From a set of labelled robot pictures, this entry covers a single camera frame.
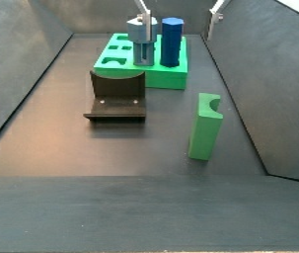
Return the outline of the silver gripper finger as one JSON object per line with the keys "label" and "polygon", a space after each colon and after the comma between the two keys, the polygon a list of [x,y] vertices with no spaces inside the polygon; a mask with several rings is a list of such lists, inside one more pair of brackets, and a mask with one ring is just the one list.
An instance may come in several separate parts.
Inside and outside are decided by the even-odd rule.
{"label": "silver gripper finger", "polygon": [[208,24],[208,30],[207,30],[207,40],[212,38],[214,28],[215,24],[223,20],[223,13],[226,6],[228,5],[231,0],[218,0],[214,7],[210,9],[210,24]]}
{"label": "silver gripper finger", "polygon": [[144,0],[135,0],[136,6],[142,12],[143,23],[147,29],[147,41],[151,40],[151,11],[144,3]]}

